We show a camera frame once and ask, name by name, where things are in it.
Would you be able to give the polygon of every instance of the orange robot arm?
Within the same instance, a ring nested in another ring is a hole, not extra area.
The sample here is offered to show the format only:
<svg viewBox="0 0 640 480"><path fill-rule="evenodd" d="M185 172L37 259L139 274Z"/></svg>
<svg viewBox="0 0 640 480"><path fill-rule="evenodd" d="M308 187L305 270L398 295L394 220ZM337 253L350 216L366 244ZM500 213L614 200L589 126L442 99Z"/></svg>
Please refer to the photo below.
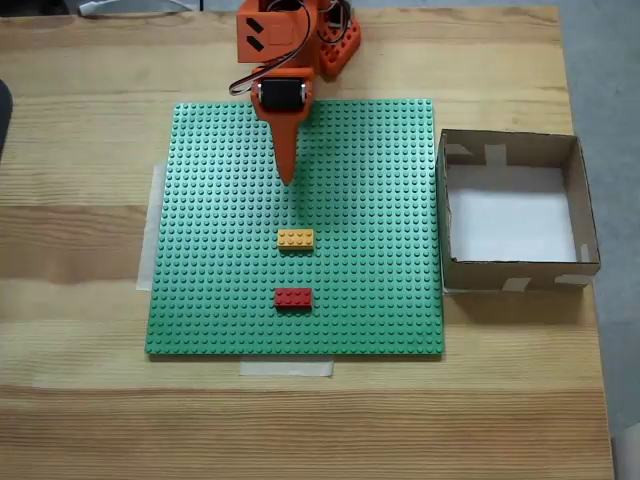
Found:
<svg viewBox="0 0 640 480"><path fill-rule="evenodd" d="M237 35L238 61L264 65L229 91L251 92L258 118L271 127L278 171L288 185L314 77L340 73L360 45L360 26L347 0L246 0L237 13Z"/></svg>

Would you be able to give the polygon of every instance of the lego baseplate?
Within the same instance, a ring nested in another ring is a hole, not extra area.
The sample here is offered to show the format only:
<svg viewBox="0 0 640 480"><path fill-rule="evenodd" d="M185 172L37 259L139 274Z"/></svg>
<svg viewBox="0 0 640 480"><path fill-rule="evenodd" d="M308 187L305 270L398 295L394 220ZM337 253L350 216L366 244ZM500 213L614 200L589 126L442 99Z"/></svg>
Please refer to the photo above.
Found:
<svg viewBox="0 0 640 480"><path fill-rule="evenodd" d="M177 105L146 351L442 353L434 143L429 100L317 101L284 186L251 104ZM291 228L314 249L279 250Z"/></svg>

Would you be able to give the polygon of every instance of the cardboard box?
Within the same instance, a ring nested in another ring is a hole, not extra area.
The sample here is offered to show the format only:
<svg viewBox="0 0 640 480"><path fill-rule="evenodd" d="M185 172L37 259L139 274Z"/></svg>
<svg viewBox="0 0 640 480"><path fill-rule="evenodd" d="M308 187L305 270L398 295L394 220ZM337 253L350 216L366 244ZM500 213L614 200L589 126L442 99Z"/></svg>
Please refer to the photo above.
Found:
<svg viewBox="0 0 640 480"><path fill-rule="evenodd" d="M582 288L600 269L577 137L443 130L437 168L446 289Z"/></svg>

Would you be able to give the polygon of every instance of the wood grain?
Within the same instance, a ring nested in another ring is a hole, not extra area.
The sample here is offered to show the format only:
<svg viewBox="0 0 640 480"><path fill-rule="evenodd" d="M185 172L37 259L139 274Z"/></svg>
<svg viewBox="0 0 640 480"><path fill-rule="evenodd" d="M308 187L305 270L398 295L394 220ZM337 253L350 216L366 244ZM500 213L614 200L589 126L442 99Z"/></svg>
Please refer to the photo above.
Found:
<svg viewBox="0 0 640 480"><path fill-rule="evenodd" d="M593 395L4 388L0 473L54 480L601 479L608 468L606 455L593 454L601 441L590 427L601 415Z"/></svg>
<svg viewBox="0 0 640 480"><path fill-rule="evenodd" d="M321 98L430 97L438 128L570 133L557 11L358 11ZM579 293L445 298L446 354L332 378L150 361L135 290L176 102L229 100L232 14L0 19L0 478L612 478Z"/></svg>

